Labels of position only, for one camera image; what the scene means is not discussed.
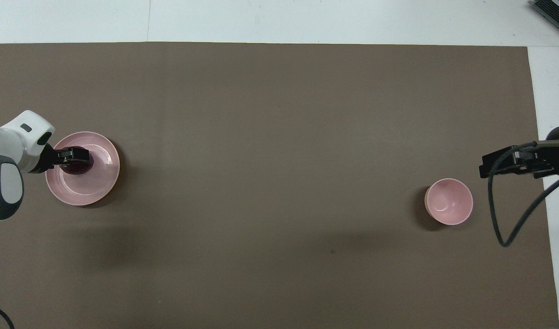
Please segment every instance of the brown table mat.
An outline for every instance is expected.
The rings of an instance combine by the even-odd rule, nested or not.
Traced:
[[[525,48],[0,44],[0,125],[95,131],[121,176],[0,223],[18,328],[557,327],[545,206],[496,241],[480,157],[537,139]],[[443,227],[425,189],[463,181]],[[505,233],[542,183],[496,180]]]

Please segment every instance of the bowl rim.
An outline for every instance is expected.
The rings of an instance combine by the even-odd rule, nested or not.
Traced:
[[[434,185],[437,185],[438,183],[440,183],[441,181],[448,181],[448,180],[452,180],[452,181],[458,182],[460,185],[462,185],[463,187],[466,188],[466,190],[468,191],[468,194],[470,195],[470,210],[468,211],[468,214],[467,214],[463,219],[461,219],[459,222],[457,222],[457,223],[445,223],[444,221],[438,219],[438,218],[435,216],[436,213],[435,213],[435,212],[432,213],[432,212],[430,211],[429,206],[428,206],[428,200],[430,200],[430,190],[431,190],[431,188],[434,187]],[[424,203],[425,203],[426,211],[428,212],[428,214],[430,214],[430,216],[432,216],[432,218],[434,218],[435,220],[437,220],[437,221],[440,222],[440,223],[443,223],[444,225],[459,225],[460,223],[464,223],[464,222],[470,217],[470,215],[472,214],[472,210],[474,209],[474,198],[473,198],[473,196],[472,196],[472,191],[468,188],[467,185],[465,185],[463,182],[461,182],[460,180],[457,180],[457,179],[455,179],[455,178],[442,178],[442,179],[438,179],[438,181],[436,181],[434,184],[430,185],[430,187],[428,187],[428,189],[427,189],[427,191],[426,191],[426,195],[425,195],[425,197],[424,197]]]

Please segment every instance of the pink plate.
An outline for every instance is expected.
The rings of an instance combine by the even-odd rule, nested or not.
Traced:
[[[474,204],[468,187],[453,178],[440,179],[432,184],[424,201],[428,214],[446,225],[458,225],[467,220]]]
[[[73,133],[62,139],[54,149],[68,146],[86,148],[95,164],[82,175],[69,175],[55,166],[46,171],[46,181],[52,194],[73,206],[97,202],[108,194],[119,176],[120,162],[117,149],[106,137],[89,131]]]

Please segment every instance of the pink bowl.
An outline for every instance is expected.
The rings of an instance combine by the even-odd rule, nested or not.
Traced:
[[[424,201],[428,214],[446,225],[458,225],[467,220],[474,204],[468,187],[453,178],[436,181],[427,189]]]

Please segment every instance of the white table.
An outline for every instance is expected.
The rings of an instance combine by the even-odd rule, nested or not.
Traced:
[[[539,138],[559,125],[559,30],[526,0],[0,0],[0,43],[145,41],[527,46]],[[559,307],[559,189],[547,212]]]

